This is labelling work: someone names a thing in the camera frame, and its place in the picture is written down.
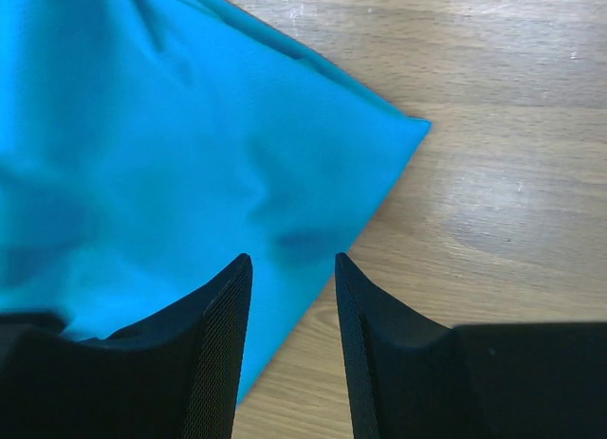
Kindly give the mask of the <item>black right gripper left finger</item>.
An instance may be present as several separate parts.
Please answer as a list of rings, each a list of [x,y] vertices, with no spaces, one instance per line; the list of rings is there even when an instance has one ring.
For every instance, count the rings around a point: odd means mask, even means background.
[[[50,311],[1,317],[5,438],[228,438],[252,262],[108,338],[75,341]]]

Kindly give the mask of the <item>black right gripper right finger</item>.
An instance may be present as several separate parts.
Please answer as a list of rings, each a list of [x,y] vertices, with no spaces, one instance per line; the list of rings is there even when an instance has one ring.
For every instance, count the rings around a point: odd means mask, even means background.
[[[602,438],[602,322],[447,327],[335,262],[358,438]]]

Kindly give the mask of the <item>teal t-shirt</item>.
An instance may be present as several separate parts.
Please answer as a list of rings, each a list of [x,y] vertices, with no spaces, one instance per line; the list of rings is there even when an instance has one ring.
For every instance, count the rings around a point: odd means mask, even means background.
[[[104,338],[246,253],[245,396],[430,127],[226,0],[1,0],[1,306]]]

